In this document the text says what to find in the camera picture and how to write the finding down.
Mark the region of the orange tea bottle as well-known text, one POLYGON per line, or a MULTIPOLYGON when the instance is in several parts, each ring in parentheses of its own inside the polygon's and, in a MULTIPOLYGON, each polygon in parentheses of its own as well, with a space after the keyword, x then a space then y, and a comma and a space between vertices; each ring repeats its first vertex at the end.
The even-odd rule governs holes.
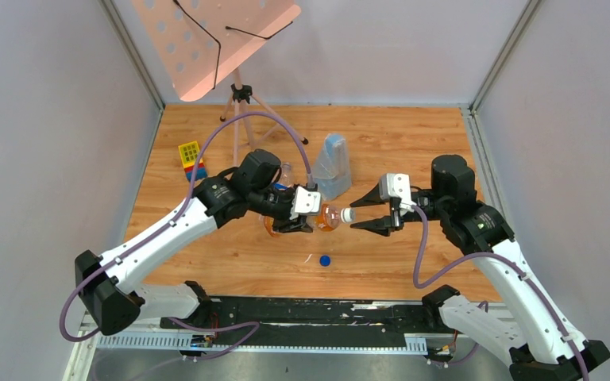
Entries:
MULTIPOLYGON (((291 206, 285 206, 287 217, 291 214, 291 206)), ((331 232, 334 231, 340 224, 345 224, 341 222, 340 219, 340 210, 343 208, 337 208, 335 205, 332 205, 328 202, 324 202, 322 204, 321 212, 315 216, 307 216, 308 223, 313 228, 313 230, 319 230, 322 232, 331 232)), ((261 221, 267 231, 267 233, 271 237, 278 237, 282 234, 275 233, 272 231, 272 223, 275 221, 274 218, 264 216, 261 217, 261 221)))

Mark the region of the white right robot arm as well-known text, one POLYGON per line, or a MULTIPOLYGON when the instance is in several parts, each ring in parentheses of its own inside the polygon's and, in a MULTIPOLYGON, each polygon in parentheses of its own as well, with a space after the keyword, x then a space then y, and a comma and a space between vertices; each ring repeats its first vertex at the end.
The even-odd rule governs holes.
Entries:
POLYGON ((535 277, 503 214, 480 201, 474 170, 459 155, 441 155, 430 165, 427 189, 407 175, 388 173, 354 207, 388 204, 385 217, 357 222, 381 236, 408 222, 437 221, 446 239, 472 262, 502 298, 514 319, 509 325, 470 302, 451 286, 423 297, 423 324, 464 333, 500 360, 514 380, 587 380, 610 358, 602 341, 588 339, 573 325, 535 277))

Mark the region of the clear Pepsi bottle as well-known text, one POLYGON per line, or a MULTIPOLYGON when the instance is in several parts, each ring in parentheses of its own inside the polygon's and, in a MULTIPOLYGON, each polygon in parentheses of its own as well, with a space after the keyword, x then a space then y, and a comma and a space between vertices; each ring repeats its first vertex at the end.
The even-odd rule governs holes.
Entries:
POLYGON ((290 163, 281 164, 279 174, 280 177, 274 183, 274 187, 277 190, 286 190, 293 186, 294 179, 292 174, 292 165, 290 163))

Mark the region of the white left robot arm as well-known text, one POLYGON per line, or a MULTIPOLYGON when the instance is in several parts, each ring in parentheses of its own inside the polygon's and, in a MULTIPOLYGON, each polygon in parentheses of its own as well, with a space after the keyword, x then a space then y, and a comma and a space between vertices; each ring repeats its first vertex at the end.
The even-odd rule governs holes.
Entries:
POLYGON ((144 279, 164 261, 229 221, 252 211, 273 220, 278 233, 310 233, 307 219, 322 209, 316 185, 278 187, 280 160, 271 152, 250 152, 237 167, 207 177, 170 214, 119 245, 75 259, 79 297, 98 326, 110 336, 135 321, 179 318, 193 328, 205 326, 211 306, 200 285, 149 286, 144 279))

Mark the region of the white bottle cap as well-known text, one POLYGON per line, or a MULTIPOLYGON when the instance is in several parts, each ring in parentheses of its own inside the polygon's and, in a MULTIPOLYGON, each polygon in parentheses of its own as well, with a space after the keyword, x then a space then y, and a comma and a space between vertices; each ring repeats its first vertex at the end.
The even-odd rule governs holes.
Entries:
POLYGON ((355 221, 356 219, 356 214, 355 214, 355 210, 353 208, 343 208, 340 210, 340 219, 341 222, 346 223, 346 224, 351 224, 355 221))

